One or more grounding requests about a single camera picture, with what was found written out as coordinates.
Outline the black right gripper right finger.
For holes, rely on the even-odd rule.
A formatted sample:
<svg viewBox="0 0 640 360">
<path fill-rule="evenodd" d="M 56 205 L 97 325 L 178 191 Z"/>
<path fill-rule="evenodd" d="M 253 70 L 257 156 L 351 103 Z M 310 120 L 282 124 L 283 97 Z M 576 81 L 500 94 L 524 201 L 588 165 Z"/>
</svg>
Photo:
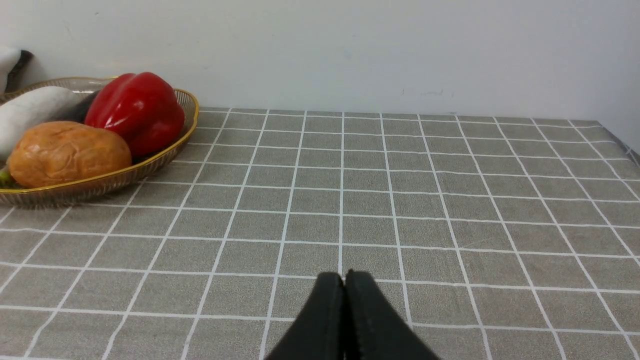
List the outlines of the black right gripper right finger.
<svg viewBox="0 0 640 360">
<path fill-rule="evenodd" d="M 374 277 L 350 269 L 345 278 L 346 360 L 438 360 L 394 310 Z"/>
</svg>

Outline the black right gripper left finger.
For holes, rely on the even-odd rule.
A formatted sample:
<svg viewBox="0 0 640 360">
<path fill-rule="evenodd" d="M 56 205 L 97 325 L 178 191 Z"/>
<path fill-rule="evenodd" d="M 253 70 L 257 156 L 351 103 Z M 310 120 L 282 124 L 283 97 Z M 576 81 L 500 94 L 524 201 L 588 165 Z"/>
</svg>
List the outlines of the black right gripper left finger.
<svg viewBox="0 0 640 360">
<path fill-rule="evenodd" d="M 344 309 L 345 287 L 341 276 L 321 272 L 295 321 L 266 359 L 342 360 Z"/>
</svg>

